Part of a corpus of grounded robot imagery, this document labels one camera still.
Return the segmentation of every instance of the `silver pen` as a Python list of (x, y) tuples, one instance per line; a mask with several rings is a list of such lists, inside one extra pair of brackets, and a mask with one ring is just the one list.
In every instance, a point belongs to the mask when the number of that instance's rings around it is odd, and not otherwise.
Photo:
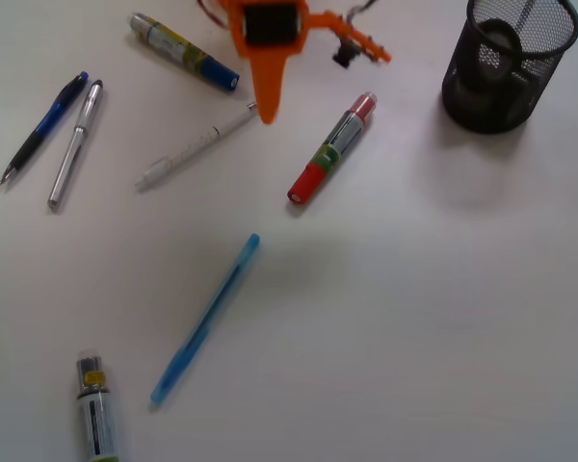
[(96, 115), (102, 97), (103, 83), (100, 80), (97, 80), (92, 84), (90, 91), (88, 91), (88, 94), (86, 95), (84, 105), (81, 107), (81, 111), (77, 117), (77, 123), (75, 123), (73, 136), (70, 139), (68, 148), (66, 149), (65, 157), (60, 165), (60, 170), (58, 170), (58, 176), (54, 182), (54, 187), (51, 189), (49, 199), (47, 199), (47, 205), (54, 212), (56, 212), (60, 207), (60, 200), (64, 195), (68, 177), (75, 167), (75, 161), (77, 160), (79, 151), (88, 137), (88, 132), (92, 127), (92, 121), (94, 120), (94, 116)]

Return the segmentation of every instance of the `ballpoint pen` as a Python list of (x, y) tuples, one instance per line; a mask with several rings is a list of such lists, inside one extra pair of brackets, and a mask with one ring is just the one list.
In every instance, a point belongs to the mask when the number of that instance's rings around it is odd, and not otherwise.
[(197, 350), (201, 347), (201, 344), (203, 344), (203, 341), (210, 333), (214, 320), (222, 311), (223, 302), (227, 299), (231, 289), (234, 288), (238, 282), (240, 282), (242, 276), (244, 276), (245, 269), (247, 268), (247, 265), (257, 247), (259, 247), (259, 236), (252, 234), (233, 264), (233, 267), (229, 270), (223, 283), (210, 300), (210, 303), (203, 312), (203, 316), (198, 321), (195, 329), (193, 329), (191, 335), (189, 335), (186, 342), (184, 342), (180, 349), (175, 353), (169, 365), (165, 369), (165, 373), (150, 396), (150, 399), (155, 405), (161, 405), (171, 388), (173, 388), (173, 385), (175, 385), (175, 382), (177, 382), (177, 379), (191, 363)]
[(17, 172), (32, 158), (32, 155), (35, 153), (37, 148), (47, 135), (49, 135), (49, 132), (51, 132), (51, 129), (54, 128), (58, 120), (60, 120), (60, 117), (65, 113), (68, 106), (70, 106), (70, 104), (77, 98), (81, 90), (84, 89), (87, 82), (88, 73), (82, 72), (66, 84), (66, 87), (60, 91), (45, 117), (42, 119), (40, 124), (37, 125), (34, 132), (30, 134), (28, 140), (26, 140), (19, 148), (15, 157), (13, 157), (7, 166), (7, 169), (4, 171), (4, 174), (0, 179), (0, 186), (2, 186), (6, 181), (14, 178)]
[(133, 13), (128, 16), (127, 22), (142, 43), (200, 75), (208, 82), (228, 91), (234, 91), (238, 85), (239, 74), (157, 20), (145, 14)]
[(139, 191), (146, 190), (150, 188), (159, 180), (170, 174), (172, 171), (176, 170), (182, 164), (184, 164), (188, 159), (193, 157), (198, 152), (206, 149), (207, 147), (214, 144), (216, 141), (220, 140), (224, 136), (230, 134), (237, 128), (244, 125), (249, 120), (253, 119), (257, 115), (257, 104), (250, 103), (246, 107), (245, 111), (242, 111), (240, 115), (231, 119), (225, 125), (220, 125), (219, 127), (212, 126), (210, 130), (204, 135), (199, 137), (199, 139), (193, 144), (180, 152), (175, 157), (164, 157), (153, 163), (149, 169), (142, 175), (142, 177), (137, 180), (135, 187)]
[(88, 137), (88, 133), (102, 97), (103, 83), (100, 80), (97, 80), (92, 84), (90, 91), (88, 91), (88, 95), (86, 96), (86, 100), (81, 107), (81, 111), (77, 117), (77, 122), (75, 123), (73, 136), (70, 139), (68, 148), (66, 149), (65, 157), (60, 165), (60, 170), (58, 170), (58, 176), (56, 177), (54, 186), (49, 194), (49, 199), (47, 199), (47, 205), (54, 212), (60, 207), (60, 200), (65, 192), (66, 182), (75, 166), (75, 161), (81, 151), (81, 147), (84, 145), (84, 142)]

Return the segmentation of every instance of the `wire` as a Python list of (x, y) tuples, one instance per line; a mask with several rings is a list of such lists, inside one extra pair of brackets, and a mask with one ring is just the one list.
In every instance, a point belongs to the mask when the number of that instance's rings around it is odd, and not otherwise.
[(377, 0), (368, 0), (364, 5), (358, 5), (356, 7), (349, 9), (349, 12), (345, 16), (347, 23), (351, 24), (352, 21), (354, 20), (354, 16), (360, 13), (364, 13), (366, 10), (372, 7), (376, 1)]
[(197, 0), (197, 4), (203, 10), (205, 15), (208, 16), (212, 20), (212, 22), (214, 22), (217, 26), (219, 26), (220, 28), (225, 29), (225, 30), (229, 29), (227, 24), (225, 24), (222, 20), (219, 19), (218, 16), (216, 16), (210, 10), (208, 10), (208, 8), (203, 3), (203, 0)]

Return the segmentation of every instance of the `white desk surface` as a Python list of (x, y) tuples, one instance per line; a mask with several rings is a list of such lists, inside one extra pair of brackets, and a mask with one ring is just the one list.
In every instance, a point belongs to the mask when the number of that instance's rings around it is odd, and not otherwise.
[[(239, 70), (236, 93), (138, 45), (133, 11)], [(0, 192), (0, 461), (81, 460), (75, 361), (90, 347), (125, 461), (578, 461), (578, 42), (522, 129), (475, 136), (439, 103), (464, 12), (380, 1), (357, 25), (393, 53), (383, 67), (347, 71), (335, 37), (312, 33), (275, 125), (137, 194), (152, 161), (252, 100), (248, 63), (194, 0), (1, 0), (0, 175), (77, 73), (106, 99), (59, 215), (45, 203), (81, 99)], [(373, 125), (296, 213), (288, 189), (366, 90)], [(253, 232), (250, 275), (151, 413)]]

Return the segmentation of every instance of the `metal mesh cup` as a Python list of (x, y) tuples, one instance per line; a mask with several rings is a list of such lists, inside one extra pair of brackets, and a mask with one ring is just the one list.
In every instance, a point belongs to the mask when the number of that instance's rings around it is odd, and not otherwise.
[(446, 111), (479, 133), (517, 127), (577, 38), (578, 13), (567, 0), (469, 0), (443, 79)]

